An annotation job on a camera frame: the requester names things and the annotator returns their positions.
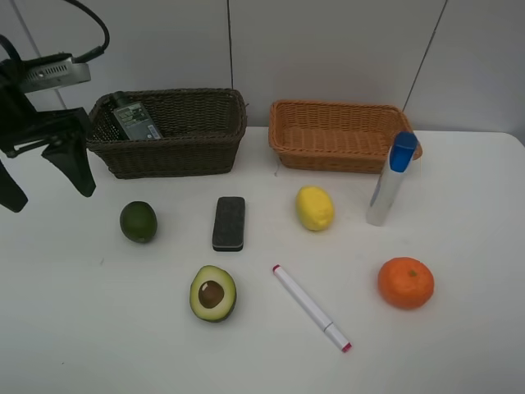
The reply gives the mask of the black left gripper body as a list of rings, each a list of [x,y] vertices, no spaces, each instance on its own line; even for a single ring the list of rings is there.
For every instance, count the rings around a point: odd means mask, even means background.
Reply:
[[[37,110],[19,86],[25,74],[23,61],[1,62],[1,150],[10,158],[48,145],[69,133],[90,133],[83,108]]]

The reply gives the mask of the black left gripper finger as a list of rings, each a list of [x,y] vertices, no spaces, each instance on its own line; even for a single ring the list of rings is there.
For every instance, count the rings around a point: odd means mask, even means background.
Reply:
[[[85,137],[81,133],[69,133],[51,142],[42,152],[42,157],[60,170],[84,197],[94,193],[96,185],[89,166]]]
[[[14,182],[2,163],[0,163],[0,203],[14,213],[19,213],[28,203],[24,191]]]

